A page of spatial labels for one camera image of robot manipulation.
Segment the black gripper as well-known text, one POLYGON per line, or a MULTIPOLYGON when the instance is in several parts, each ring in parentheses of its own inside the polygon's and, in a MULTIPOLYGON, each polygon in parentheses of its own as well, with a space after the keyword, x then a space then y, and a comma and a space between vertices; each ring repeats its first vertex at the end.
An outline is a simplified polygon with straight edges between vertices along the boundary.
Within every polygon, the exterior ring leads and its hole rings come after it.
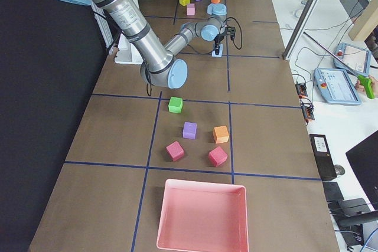
POLYGON ((215 37, 214 55, 221 55, 221 42, 225 37, 229 36, 231 41, 234 42, 236 37, 236 28, 233 26, 225 26, 225 28, 215 37))

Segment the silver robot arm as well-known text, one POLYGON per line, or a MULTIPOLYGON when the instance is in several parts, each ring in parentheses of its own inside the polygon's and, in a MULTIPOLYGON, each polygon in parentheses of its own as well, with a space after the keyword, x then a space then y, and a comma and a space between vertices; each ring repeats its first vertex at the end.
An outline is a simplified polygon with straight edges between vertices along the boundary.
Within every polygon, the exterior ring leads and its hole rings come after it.
POLYGON ((211 4, 210 16, 205 21, 184 24, 165 45, 154 33, 148 21, 142 15, 133 0, 60 0, 77 5, 95 4, 106 10, 124 34, 140 53, 143 63, 140 68, 146 83, 179 89, 187 79, 188 67, 184 60, 176 55, 184 49, 193 38, 200 37, 214 42, 214 50, 220 52, 221 41, 228 35, 235 35, 234 27, 226 24, 227 9, 224 4, 211 4))

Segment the person hand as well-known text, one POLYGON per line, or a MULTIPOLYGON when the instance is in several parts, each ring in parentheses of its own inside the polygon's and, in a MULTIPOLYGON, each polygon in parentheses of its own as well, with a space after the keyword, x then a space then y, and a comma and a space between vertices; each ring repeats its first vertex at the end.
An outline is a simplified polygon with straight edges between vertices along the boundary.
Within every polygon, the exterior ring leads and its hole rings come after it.
MULTIPOLYGON (((370 80, 372 81, 372 83, 371 83, 371 87, 372 87, 373 93, 374 93, 375 96, 377 96, 377 95, 378 95, 378 85, 377 85, 377 80, 376 80, 373 76, 371 76, 371 75, 369 75, 369 78, 370 78, 370 80)), ((356 81, 356 84, 355 84, 354 88, 355 88, 357 91, 359 91, 359 92, 362 92, 362 93, 365 93, 365 92, 366 92, 366 91, 365 91, 365 88, 364 88, 364 86, 361 84, 360 80, 357 80, 357 81, 356 81)))

